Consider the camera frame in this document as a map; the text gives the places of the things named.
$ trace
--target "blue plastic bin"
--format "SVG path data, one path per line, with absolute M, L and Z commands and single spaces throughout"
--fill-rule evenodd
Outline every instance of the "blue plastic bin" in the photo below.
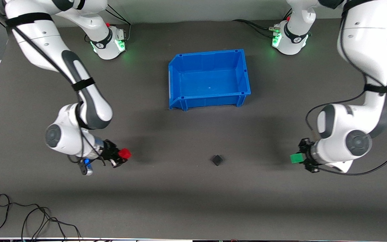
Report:
M 168 65 L 169 109 L 243 105 L 250 95 L 244 50 L 178 54 Z

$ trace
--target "white wall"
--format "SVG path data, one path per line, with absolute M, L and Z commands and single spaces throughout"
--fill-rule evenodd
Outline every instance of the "white wall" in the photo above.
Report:
M 280 19 L 289 10 L 285 0 L 109 0 L 131 23 L 176 23 L 184 21 L 230 21 Z M 340 18 L 341 10 L 317 9 L 318 18 Z M 121 23 L 107 12 L 103 19 L 112 24 Z M 55 16 L 58 26 L 74 26 Z

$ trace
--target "white robotic arm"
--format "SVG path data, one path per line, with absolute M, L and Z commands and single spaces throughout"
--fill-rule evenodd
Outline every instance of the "white robotic arm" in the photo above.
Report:
M 13 30 L 26 58 L 40 68 L 62 72 L 78 94 L 80 102 L 62 107 L 58 118 L 47 128 L 46 144 L 58 152 L 82 158 L 79 165 L 84 175 L 92 174 L 91 160 L 109 160 L 113 167 L 118 167 L 127 161 L 130 153 L 126 149 L 120 152 L 111 141 L 102 141 L 89 133 L 88 130 L 103 129 L 109 125 L 113 116 L 112 108 L 79 57 L 60 38 L 50 15 L 58 14 L 75 20 L 97 47 L 94 48 L 95 52 L 103 59 L 111 59 L 124 51 L 120 44 L 123 43 L 124 34 L 115 27 L 108 28 L 101 17 L 94 13 L 105 7 L 106 0 L 11 0 L 5 6 L 7 25 L 16 26 L 23 32 L 60 71 Z
M 346 173 L 386 126 L 387 0 L 346 3 L 337 46 L 340 55 L 364 75 L 365 101 L 361 106 L 329 104 L 322 109 L 317 118 L 321 139 L 315 143 L 302 139 L 299 144 L 311 172 L 324 164 Z

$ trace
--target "gray tabletop surface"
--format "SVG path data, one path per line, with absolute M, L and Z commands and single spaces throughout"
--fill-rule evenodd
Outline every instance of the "gray tabletop surface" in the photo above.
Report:
M 89 177 L 44 143 L 59 109 L 76 102 L 74 92 L 58 73 L 29 63 L 10 35 L 0 65 L 0 193 L 51 208 L 84 237 L 387 241 L 387 165 L 346 177 L 311 174 L 289 161 L 311 136 L 310 108 L 363 88 L 336 50 L 339 22 L 317 20 L 294 56 L 244 23 L 138 24 L 127 51 L 110 61 L 92 51 L 80 28 L 60 29 L 114 110 L 110 125 L 92 133 L 133 153 L 116 169 L 96 162 Z M 223 49 L 245 51 L 252 95 L 244 106 L 169 110 L 169 61 Z M 218 167 L 210 161 L 216 154 L 224 157 Z M 350 172 L 386 158 L 387 130 Z M 29 210 L 12 207 L 0 236 L 20 236 Z M 0 224 L 4 215 L 0 208 Z M 31 216 L 27 236 L 40 221 Z M 40 236 L 60 233 L 53 224 Z

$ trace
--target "green block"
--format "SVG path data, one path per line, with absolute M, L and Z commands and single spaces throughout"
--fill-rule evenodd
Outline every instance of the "green block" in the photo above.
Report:
M 292 164 L 301 163 L 304 161 L 304 157 L 302 153 L 296 153 L 296 154 L 290 155 L 290 158 L 291 158 Z

